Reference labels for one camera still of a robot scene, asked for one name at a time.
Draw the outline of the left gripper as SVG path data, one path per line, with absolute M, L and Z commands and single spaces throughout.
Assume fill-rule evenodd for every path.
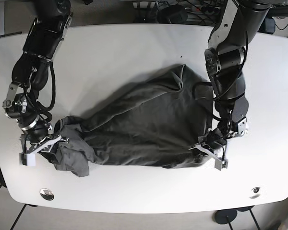
M 226 157 L 228 140 L 243 137 L 248 129 L 246 117 L 243 117 L 237 123 L 231 119 L 219 121 L 216 128 L 199 137 L 198 143 L 191 146 L 190 150 L 198 149 L 215 160 L 226 163 L 228 161 Z

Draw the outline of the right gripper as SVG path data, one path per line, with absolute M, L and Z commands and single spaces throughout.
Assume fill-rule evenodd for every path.
M 3 102 L 6 116 L 17 121 L 23 132 L 21 135 L 24 155 L 54 152 L 58 143 L 69 142 L 69 138 L 61 134 L 51 134 L 52 114 L 32 102 L 27 93 L 18 93 L 14 99 L 8 97 Z

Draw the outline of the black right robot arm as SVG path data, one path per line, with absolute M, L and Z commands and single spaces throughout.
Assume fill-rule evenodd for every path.
M 24 155 L 50 152 L 62 141 L 50 134 L 56 101 L 53 59 L 72 20 L 68 0 L 34 0 L 36 18 L 28 32 L 23 52 L 12 69 L 12 81 L 2 107 L 8 118 L 15 119 L 23 132 Z

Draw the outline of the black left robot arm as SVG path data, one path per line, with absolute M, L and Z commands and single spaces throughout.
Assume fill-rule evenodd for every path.
M 212 99 L 219 116 L 204 105 L 200 107 L 217 127 L 199 137 L 194 148 L 215 160 L 215 168 L 227 168 L 228 139 L 242 137 L 247 131 L 249 103 L 245 97 L 243 67 L 247 60 L 248 45 L 253 40 L 270 8 L 277 0 L 226 0 L 208 39 L 204 52 L 208 82 L 198 86 L 211 86 Z

